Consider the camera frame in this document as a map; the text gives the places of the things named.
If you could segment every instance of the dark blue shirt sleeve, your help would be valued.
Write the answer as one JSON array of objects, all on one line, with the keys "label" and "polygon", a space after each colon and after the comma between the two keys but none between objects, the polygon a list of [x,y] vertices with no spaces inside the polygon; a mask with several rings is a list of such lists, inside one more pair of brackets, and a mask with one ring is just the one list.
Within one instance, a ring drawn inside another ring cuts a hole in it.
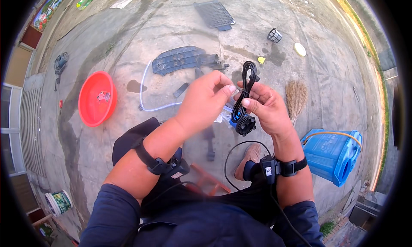
[{"label": "dark blue shirt sleeve", "polygon": [[140,206],[130,193],[112,184],[100,188],[80,247],[120,246],[140,222]]},{"label": "dark blue shirt sleeve", "polygon": [[[323,234],[319,231],[318,212],[313,201],[302,201],[292,206],[287,206],[283,210],[291,222],[292,226],[305,238],[313,247],[322,246]],[[278,234],[287,247],[306,246],[302,240],[293,232],[286,219],[281,214],[273,226],[273,231]]]}]

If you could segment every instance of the wrist strap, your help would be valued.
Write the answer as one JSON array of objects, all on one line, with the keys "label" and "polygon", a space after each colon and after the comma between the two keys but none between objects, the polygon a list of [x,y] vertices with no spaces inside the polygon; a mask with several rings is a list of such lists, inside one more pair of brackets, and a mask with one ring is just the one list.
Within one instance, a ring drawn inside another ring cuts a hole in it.
[{"label": "wrist strap", "polygon": [[290,162],[281,162],[280,160],[277,160],[280,163],[281,167],[281,175],[284,177],[290,177],[293,175],[296,175],[296,172],[305,168],[307,165],[307,160],[306,156],[301,160],[301,161],[290,161]]},{"label": "wrist strap", "polygon": [[150,168],[154,168],[158,162],[150,154],[147,153],[145,147],[143,146],[143,139],[144,137],[142,137],[140,140],[137,140],[131,146],[131,149],[136,150],[137,156],[143,163],[145,163]]}]

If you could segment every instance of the painted bucket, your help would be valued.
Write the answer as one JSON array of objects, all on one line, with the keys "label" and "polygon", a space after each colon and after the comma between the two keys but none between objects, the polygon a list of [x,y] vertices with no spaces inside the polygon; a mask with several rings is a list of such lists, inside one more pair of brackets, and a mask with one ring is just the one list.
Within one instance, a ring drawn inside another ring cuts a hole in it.
[{"label": "painted bucket", "polygon": [[52,214],[56,217],[73,208],[73,202],[65,190],[46,193],[44,196]]}]

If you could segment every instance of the broom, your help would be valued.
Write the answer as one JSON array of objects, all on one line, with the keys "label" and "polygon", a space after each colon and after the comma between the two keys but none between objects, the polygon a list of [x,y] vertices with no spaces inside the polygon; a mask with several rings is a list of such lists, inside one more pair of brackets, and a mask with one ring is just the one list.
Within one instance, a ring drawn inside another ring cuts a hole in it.
[{"label": "broom", "polygon": [[306,105],[307,99],[308,90],[302,81],[290,80],[286,83],[286,105],[293,126],[295,126],[297,116]]}]

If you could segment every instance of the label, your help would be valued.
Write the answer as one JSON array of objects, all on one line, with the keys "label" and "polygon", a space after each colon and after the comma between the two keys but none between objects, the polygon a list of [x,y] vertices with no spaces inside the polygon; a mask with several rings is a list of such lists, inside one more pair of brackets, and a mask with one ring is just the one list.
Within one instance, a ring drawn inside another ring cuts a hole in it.
[{"label": "label", "polygon": [[180,177],[181,175],[183,175],[183,174],[180,173],[180,172],[177,172],[176,174],[174,174],[173,176],[171,176],[171,178],[176,179],[176,178]]},{"label": "label", "polygon": [[216,118],[216,120],[214,121],[215,123],[221,123],[222,122],[222,116],[218,116],[218,118]]},{"label": "label", "polygon": [[271,167],[265,167],[266,170],[266,176],[271,176],[272,175],[272,168]]}]

